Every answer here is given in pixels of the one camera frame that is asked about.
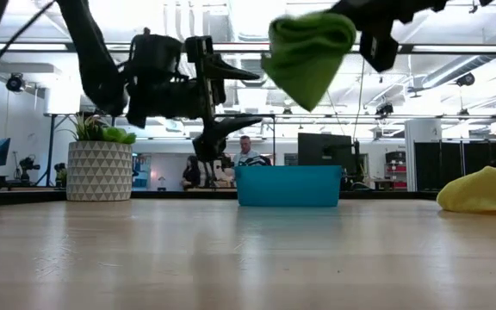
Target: blue bin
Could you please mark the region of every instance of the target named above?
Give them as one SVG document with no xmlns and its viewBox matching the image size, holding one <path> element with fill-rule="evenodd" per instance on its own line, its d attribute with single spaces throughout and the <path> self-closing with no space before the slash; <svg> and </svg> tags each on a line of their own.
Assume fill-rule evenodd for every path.
<svg viewBox="0 0 496 310">
<path fill-rule="evenodd" d="M 341 176 L 340 166 L 235 167 L 243 207 L 336 207 Z"/>
</svg>

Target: green towel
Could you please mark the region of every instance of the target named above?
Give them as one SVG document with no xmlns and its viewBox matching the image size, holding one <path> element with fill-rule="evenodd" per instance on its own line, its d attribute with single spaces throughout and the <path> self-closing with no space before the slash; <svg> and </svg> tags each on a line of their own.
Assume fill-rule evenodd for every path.
<svg viewBox="0 0 496 310">
<path fill-rule="evenodd" d="M 333 13 L 281 17 L 269 27 L 270 58 L 262 68 L 298 105 L 311 112 L 330 86 L 357 31 L 353 22 Z"/>
</svg>

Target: desk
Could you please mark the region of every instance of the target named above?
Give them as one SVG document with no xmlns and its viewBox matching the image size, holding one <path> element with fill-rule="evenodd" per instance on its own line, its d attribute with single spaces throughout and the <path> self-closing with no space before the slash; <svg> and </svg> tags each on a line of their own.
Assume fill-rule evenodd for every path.
<svg viewBox="0 0 496 310">
<path fill-rule="evenodd" d="M 52 188 L 52 187 L 38 187 L 38 186 L 17 186 L 17 187 L 11 187 L 11 188 L 1 188 L 0 192 L 5 192 L 5 191 L 55 191 L 55 190 L 60 190 L 60 191 L 65 191 L 64 189 L 57 189 L 57 188 Z"/>
<path fill-rule="evenodd" d="M 442 212 L 434 201 L 0 207 L 0 309 L 306 310 L 309 303 L 496 309 L 496 216 Z"/>
<path fill-rule="evenodd" d="M 406 190 L 406 185 L 403 187 L 395 186 L 396 183 L 401 182 L 400 180 L 392 179 L 371 179 L 371 182 L 375 183 L 375 190 Z"/>
<path fill-rule="evenodd" d="M 188 192 L 236 192 L 237 189 L 233 188 L 215 188 L 215 189 L 187 189 Z"/>
</svg>

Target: security camera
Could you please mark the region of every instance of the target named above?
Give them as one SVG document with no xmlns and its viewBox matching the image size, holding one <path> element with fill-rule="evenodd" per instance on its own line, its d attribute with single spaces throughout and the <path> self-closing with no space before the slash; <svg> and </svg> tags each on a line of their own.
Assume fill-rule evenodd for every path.
<svg viewBox="0 0 496 310">
<path fill-rule="evenodd" d="M 465 74 L 461 77 L 459 77 L 456 81 L 455 81 L 455 84 L 457 84 L 459 87 L 462 87 L 462 86 L 470 86 L 472 85 L 473 83 L 475 82 L 475 77 L 474 77 L 474 74 L 472 73 L 468 73 L 468 74 Z"/>
<path fill-rule="evenodd" d="M 8 91 L 22 93 L 26 89 L 26 82 L 22 79 L 22 73 L 11 73 L 5 87 Z"/>
<path fill-rule="evenodd" d="M 467 108 L 463 108 L 460 111 L 458 111 L 457 115 L 461 116 L 458 118 L 459 121 L 464 121 L 468 119 L 468 117 L 464 117 L 464 116 L 469 116 L 470 113 L 468 112 Z"/>
<path fill-rule="evenodd" d="M 386 103 L 376 108 L 375 115 L 378 116 L 378 119 L 384 119 L 393 112 L 394 112 L 394 106 L 391 103 Z"/>
</svg>

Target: ceiling light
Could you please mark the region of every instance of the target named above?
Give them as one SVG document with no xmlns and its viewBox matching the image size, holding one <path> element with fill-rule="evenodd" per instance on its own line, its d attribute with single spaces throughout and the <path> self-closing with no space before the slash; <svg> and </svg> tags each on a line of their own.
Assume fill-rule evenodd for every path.
<svg viewBox="0 0 496 310">
<path fill-rule="evenodd" d="M 109 52 L 123 52 L 129 51 L 129 43 L 116 43 L 116 44 L 107 44 L 107 49 Z"/>
<path fill-rule="evenodd" d="M 269 43 L 217 43 L 216 52 L 268 52 Z"/>
<path fill-rule="evenodd" d="M 412 49 L 416 53 L 476 53 L 487 54 L 496 53 L 496 46 L 433 46 L 433 45 L 417 45 Z"/>
<path fill-rule="evenodd" d="M 4 43 L 0 43 L 0 50 L 5 47 Z M 31 44 L 31 43 L 15 43 L 9 46 L 10 51 L 66 51 L 64 44 Z"/>
</svg>

